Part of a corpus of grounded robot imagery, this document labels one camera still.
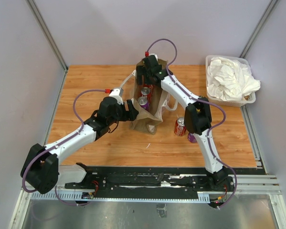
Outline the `burlap canvas bag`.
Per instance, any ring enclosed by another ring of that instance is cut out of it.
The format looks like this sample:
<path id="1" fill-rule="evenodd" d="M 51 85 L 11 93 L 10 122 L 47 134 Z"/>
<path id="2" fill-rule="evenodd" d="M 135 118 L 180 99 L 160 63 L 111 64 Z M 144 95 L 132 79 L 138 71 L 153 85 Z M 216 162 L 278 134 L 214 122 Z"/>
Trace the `burlap canvas bag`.
<path id="1" fill-rule="evenodd" d="M 173 107 L 170 107 L 170 99 L 172 96 L 161 89 L 158 86 L 154 86 L 152 89 L 152 98 L 149 103 L 149 109 L 146 111 L 139 105 L 140 90 L 143 88 L 136 81 L 133 83 L 131 90 L 131 99 L 135 109 L 139 112 L 136 119 L 131 122 L 130 129 L 139 131 L 146 134 L 154 135 L 157 130 L 157 126 L 163 122 L 163 114 L 165 110 L 173 112 L 177 109 L 178 102 L 174 103 Z"/>

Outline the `red cola can back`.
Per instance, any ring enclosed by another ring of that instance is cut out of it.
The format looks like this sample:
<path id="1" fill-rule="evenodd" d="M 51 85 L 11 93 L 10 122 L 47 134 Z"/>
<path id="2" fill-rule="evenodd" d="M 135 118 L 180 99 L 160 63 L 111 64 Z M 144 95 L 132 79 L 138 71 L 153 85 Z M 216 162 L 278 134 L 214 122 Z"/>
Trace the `red cola can back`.
<path id="1" fill-rule="evenodd" d="M 153 89 L 153 85 L 149 85 L 149 84 L 144 84 L 143 87 L 147 87 L 147 88 L 149 88 L 150 90 Z"/>

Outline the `red cola can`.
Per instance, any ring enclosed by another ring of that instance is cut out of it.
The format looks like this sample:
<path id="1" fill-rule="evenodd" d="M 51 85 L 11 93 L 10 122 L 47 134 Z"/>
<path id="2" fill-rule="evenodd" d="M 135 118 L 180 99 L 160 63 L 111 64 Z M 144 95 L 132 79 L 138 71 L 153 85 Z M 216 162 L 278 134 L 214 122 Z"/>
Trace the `red cola can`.
<path id="1" fill-rule="evenodd" d="M 142 97 L 146 97 L 147 99 L 150 99 L 152 96 L 151 89 L 149 87 L 143 87 L 140 91 L 140 95 Z"/>
<path id="2" fill-rule="evenodd" d="M 153 89 L 153 85 L 149 85 L 149 84 L 144 84 L 143 87 L 147 87 L 147 88 L 149 88 L 150 90 Z"/>
<path id="3" fill-rule="evenodd" d="M 183 136 L 185 132 L 184 117 L 178 117 L 175 122 L 174 133 L 176 136 Z"/>

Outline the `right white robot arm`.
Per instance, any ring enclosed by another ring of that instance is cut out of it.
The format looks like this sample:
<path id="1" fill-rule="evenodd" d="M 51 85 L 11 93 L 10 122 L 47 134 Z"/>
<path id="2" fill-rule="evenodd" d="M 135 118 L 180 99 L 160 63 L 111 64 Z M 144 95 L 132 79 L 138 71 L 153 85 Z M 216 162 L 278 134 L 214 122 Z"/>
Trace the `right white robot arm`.
<path id="1" fill-rule="evenodd" d="M 224 185 L 227 191 L 236 191 L 237 177 L 235 171 L 221 161 L 212 136 L 213 126 L 210 106 L 207 98 L 199 97 L 182 85 L 176 76 L 163 67 L 156 55 L 145 52 L 142 63 L 136 67 L 137 83 L 150 84 L 168 92 L 185 111 L 184 124 L 187 131 L 194 135 L 204 157 L 206 184 L 212 191 Z"/>

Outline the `purple soda can front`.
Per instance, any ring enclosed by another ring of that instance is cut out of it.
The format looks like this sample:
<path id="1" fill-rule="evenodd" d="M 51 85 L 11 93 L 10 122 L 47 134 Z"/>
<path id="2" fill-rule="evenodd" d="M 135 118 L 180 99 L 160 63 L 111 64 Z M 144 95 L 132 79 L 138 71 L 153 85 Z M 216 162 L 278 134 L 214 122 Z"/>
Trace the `purple soda can front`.
<path id="1" fill-rule="evenodd" d="M 187 139 L 190 143 L 197 143 L 195 136 L 192 133 L 188 133 Z"/>

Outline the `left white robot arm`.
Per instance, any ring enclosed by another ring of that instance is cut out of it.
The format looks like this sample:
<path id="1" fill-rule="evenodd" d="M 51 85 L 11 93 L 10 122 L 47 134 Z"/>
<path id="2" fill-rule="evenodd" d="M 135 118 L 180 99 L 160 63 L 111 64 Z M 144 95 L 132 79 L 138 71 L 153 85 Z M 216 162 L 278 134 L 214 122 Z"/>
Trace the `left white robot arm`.
<path id="1" fill-rule="evenodd" d="M 134 121 L 138 111 L 133 100 L 119 103 L 114 97 L 105 97 L 99 109 L 82 125 L 56 142 L 33 145 L 28 153 L 20 176 L 22 185 L 30 184 L 32 192 L 48 193 L 56 185 L 77 183 L 86 189 L 92 185 L 92 176 L 80 165 L 62 166 L 62 162 L 80 148 L 110 132 L 110 126 L 119 122 Z"/>

